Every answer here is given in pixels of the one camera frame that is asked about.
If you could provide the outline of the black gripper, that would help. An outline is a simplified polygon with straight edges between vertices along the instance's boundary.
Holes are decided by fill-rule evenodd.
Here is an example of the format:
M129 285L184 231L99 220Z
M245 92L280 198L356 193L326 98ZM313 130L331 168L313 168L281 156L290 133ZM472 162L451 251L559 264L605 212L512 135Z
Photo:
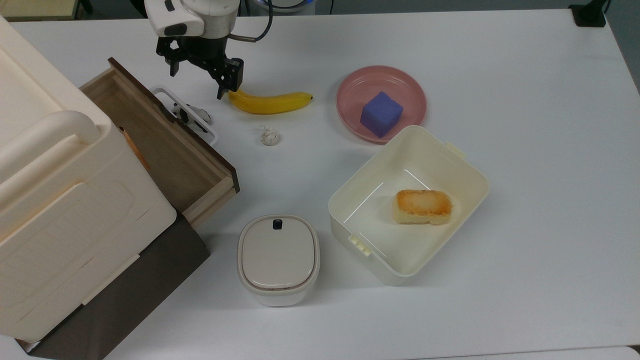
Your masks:
M244 61L235 57L227 58L227 41L227 37L163 37L158 38L155 52L169 65L171 77L178 73L179 64L184 61L206 71L215 71L218 84L216 98L221 100L227 92L237 92L243 82Z

